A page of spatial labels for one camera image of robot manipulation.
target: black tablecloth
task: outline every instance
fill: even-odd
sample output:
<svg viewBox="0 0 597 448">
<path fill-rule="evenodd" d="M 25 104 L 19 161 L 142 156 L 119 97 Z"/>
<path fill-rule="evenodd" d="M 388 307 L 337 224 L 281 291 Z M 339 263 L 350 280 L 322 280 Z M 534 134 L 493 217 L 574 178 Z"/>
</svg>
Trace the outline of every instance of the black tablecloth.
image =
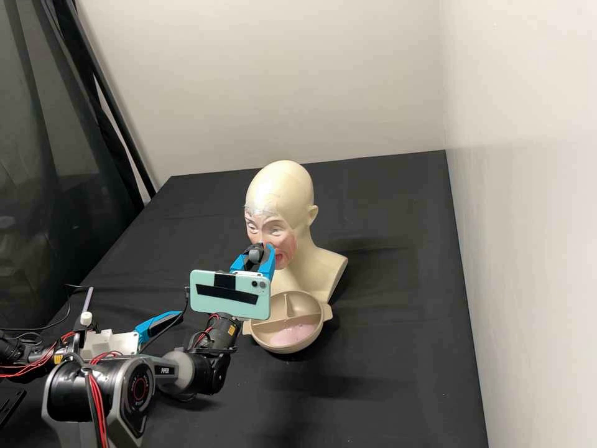
<svg viewBox="0 0 597 448">
<path fill-rule="evenodd" d="M 320 207 L 313 239 L 348 257 L 333 320 L 293 355 L 240 336 L 219 394 L 187 404 L 156 395 L 143 446 L 487 446 L 445 153 L 306 167 Z M 242 206 L 256 171 L 162 187 L 86 279 L 101 328 L 130 331 L 180 309 L 192 269 L 229 266 L 248 244 Z M 48 337 L 71 329 L 83 298 Z M 205 320 L 187 312 L 149 353 L 183 345 Z M 58 446 L 40 418 L 43 384 L 27 386 L 2 446 Z"/>
</svg>

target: black pole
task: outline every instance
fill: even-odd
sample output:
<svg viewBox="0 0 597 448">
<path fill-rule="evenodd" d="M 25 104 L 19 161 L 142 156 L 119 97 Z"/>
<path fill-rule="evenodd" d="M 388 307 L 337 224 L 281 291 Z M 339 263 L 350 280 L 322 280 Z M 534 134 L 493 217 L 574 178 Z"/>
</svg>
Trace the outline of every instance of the black pole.
<svg viewBox="0 0 597 448">
<path fill-rule="evenodd" d="M 129 149 L 129 152 L 131 153 L 132 160 L 135 163 L 137 170 L 139 171 L 139 175 L 141 176 L 141 180 L 143 181 L 143 184 L 145 185 L 147 193 L 149 194 L 149 197 L 152 198 L 155 195 L 155 188 L 154 188 L 153 184 L 151 183 L 151 179 L 149 178 L 149 174 L 147 173 L 145 165 L 143 164 L 143 160 L 141 159 L 139 150 L 137 149 L 137 146 L 135 146 L 135 143 L 132 140 L 131 133 L 129 132 L 129 129 L 126 127 L 124 118 L 123 118 L 122 114 L 120 113 L 120 109 L 118 109 L 118 106 L 116 105 L 116 100 L 114 99 L 114 96 L 112 95 L 112 91 L 110 90 L 110 88 L 108 86 L 108 82 L 106 81 L 104 73 L 101 71 L 100 64 L 99 64 L 98 60 L 96 59 L 95 54 L 93 53 L 93 49 L 91 48 L 91 44 L 89 43 L 89 40 L 87 39 L 85 30 L 83 30 L 83 26 L 81 25 L 81 22 L 79 21 L 79 16 L 76 13 L 75 5 L 72 0 L 66 0 L 66 4 L 68 6 L 68 11 L 70 12 L 70 15 L 72 16 L 73 22 L 76 25 L 76 29 L 77 29 L 79 35 L 81 36 L 83 45 L 85 45 L 85 49 L 87 50 L 87 53 L 89 54 L 89 60 L 91 62 L 91 67 L 93 69 L 93 75 L 95 76 L 95 78 L 99 84 L 99 88 L 101 89 L 101 92 L 103 93 L 104 98 L 106 99 L 106 102 L 108 103 L 108 107 L 110 108 L 110 112 L 112 112 L 112 116 L 114 117 L 114 120 L 116 120 L 116 125 L 118 126 L 118 129 L 120 130 L 120 133 L 123 136 L 124 143 L 125 143 L 126 147 Z"/>
</svg>

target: mannequin face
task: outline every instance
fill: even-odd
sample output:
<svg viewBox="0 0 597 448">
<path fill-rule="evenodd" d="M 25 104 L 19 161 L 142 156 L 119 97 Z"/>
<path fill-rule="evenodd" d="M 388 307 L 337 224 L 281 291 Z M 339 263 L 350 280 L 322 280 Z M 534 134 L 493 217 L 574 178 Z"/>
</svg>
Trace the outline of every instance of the mannequin face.
<svg viewBox="0 0 597 448">
<path fill-rule="evenodd" d="M 288 266 L 297 250 L 297 239 L 286 220 L 280 215 L 251 215 L 247 210 L 244 220 L 251 243 L 270 243 L 275 248 L 275 268 Z"/>
</svg>

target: mannequin ear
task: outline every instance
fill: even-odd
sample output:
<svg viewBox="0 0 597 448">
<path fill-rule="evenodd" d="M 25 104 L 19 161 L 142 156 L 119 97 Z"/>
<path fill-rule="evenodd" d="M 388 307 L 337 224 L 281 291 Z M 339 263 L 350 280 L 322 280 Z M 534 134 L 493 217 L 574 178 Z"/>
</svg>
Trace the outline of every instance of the mannequin ear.
<svg viewBox="0 0 597 448">
<path fill-rule="evenodd" d="M 317 214 L 319 213 L 319 207 L 316 205 L 310 205 L 309 206 L 309 221 L 308 221 L 308 225 L 311 225 L 313 223 L 313 221 L 315 221 L 315 218 L 317 217 Z"/>
</svg>

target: mannequin head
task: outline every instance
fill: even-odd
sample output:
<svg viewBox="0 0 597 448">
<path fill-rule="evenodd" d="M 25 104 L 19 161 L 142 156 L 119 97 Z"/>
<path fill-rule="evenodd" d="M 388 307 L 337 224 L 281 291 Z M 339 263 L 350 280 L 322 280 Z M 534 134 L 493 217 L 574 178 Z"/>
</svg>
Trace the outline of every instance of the mannequin head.
<svg viewBox="0 0 597 448">
<path fill-rule="evenodd" d="M 275 268 L 286 268 L 299 248 L 313 245 L 310 225 L 317 217 L 313 182 L 301 165 L 273 162 L 261 169 L 247 189 L 244 217 L 251 243 L 275 247 Z"/>
</svg>

